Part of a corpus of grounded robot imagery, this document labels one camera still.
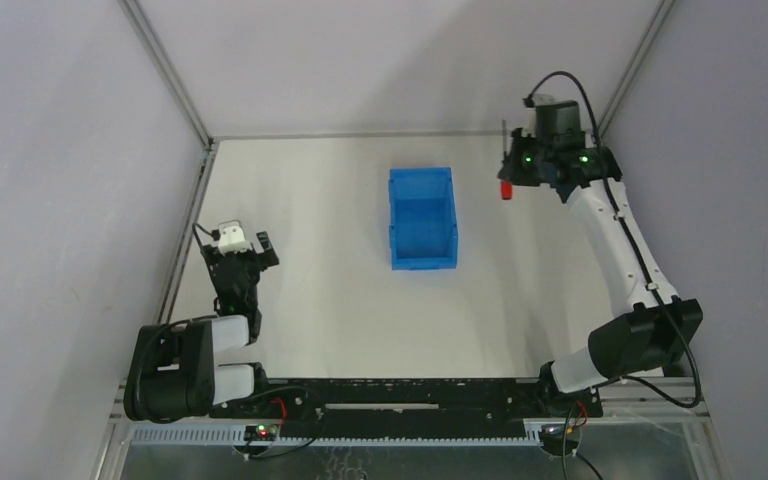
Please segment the red handled screwdriver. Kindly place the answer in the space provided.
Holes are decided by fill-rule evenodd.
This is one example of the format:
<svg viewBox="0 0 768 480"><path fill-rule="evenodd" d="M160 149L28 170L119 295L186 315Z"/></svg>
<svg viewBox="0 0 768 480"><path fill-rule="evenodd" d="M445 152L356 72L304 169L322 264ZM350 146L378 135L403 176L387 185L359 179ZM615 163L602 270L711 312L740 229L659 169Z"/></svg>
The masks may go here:
<svg viewBox="0 0 768 480"><path fill-rule="evenodd" d="M501 120L501 130L502 130L502 161L505 161L505 159L508 156L508 140L509 140L509 133L508 133L508 125L507 120L502 119ZM499 185L500 185L500 197L503 201L509 201L512 199L513 196L513 186L511 183L509 183L507 180L503 180L501 176L498 176L499 178Z"/></svg>

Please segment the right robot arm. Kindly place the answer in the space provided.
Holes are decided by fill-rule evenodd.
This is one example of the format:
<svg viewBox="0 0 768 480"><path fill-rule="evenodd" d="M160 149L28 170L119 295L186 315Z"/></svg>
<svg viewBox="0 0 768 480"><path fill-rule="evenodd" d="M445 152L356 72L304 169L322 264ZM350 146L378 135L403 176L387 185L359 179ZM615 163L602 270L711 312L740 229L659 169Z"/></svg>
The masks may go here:
<svg viewBox="0 0 768 480"><path fill-rule="evenodd" d="M620 380L638 382L685 409L703 399L690 342L703 311L666 278L631 211L621 169L612 151L581 126L574 100L524 104L534 129L511 131L497 177L512 188L547 186L583 223L603 275L612 319L589 333L584 347L545 363L539 383L547 401L573 405L579 395ZM694 393L681 401L641 373L686 359Z"/></svg>

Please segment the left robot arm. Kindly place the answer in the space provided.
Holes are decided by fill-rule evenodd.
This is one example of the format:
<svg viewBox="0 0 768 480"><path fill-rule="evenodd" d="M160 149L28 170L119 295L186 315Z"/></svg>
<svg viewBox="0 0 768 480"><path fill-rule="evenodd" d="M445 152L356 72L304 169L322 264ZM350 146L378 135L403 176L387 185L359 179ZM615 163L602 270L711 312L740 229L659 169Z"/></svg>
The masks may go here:
<svg viewBox="0 0 768 480"><path fill-rule="evenodd" d="M216 294L213 314L139 330L123 396L129 419L172 423L254 394L256 364L222 364L216 357L260 336L258 284L280 260L267 232L256 238L258 248L230 225L198 246Z"/></svg>

